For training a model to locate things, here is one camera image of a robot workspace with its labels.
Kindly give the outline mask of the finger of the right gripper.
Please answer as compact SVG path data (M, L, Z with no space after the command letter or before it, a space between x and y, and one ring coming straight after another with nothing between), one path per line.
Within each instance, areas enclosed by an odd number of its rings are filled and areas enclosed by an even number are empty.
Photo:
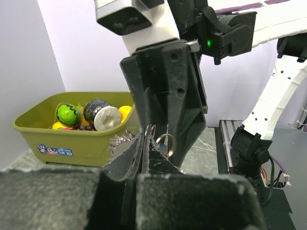
M173 92L169 74L172 62L173 53L145 52L126 57L120 63L141 127L156 125L158 134L172 133L168 116Z
M171 40L134 53L138 71L134 96L141 125L157 126L157 135L175 137L170 161L183 160L206 125L206 96L198 57L186 41Z

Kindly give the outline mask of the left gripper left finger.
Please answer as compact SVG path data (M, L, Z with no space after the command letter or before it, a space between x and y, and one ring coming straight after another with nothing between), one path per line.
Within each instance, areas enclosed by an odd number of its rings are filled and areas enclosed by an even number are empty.
M91 169L0 173L3 230L138 230L136 177L144 135L111 163Z

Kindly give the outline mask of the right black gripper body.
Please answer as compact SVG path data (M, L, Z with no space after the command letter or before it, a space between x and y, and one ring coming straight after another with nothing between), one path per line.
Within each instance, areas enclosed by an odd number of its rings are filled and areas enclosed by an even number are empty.
M225 57L250 51L256 13L217 14L206 0L170 0L169 5L179 31L179 40L166 47L173 53L169 115L205 114L201 57L210 56L219 65Z

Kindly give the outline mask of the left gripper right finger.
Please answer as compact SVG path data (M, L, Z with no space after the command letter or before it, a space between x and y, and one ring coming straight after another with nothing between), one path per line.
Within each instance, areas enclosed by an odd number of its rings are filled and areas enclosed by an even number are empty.
M137 178L138 230L265 230L254 189L239 175L183 174L151 136L145 138L144 166Z

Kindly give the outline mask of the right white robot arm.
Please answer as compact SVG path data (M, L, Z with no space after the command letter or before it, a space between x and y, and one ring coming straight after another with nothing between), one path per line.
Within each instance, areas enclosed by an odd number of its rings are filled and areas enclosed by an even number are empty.
M171 162L179 166L205 126L207 105L200 75L202 55L216 65L225 57L277 39L277 59L260 98L231 139L236 173L258 178L269 159L276 123L307 75L307 8L294 1L265 1L215 11L205 0L173 0L179 38L134 49L120 63L141 125L175 138Z

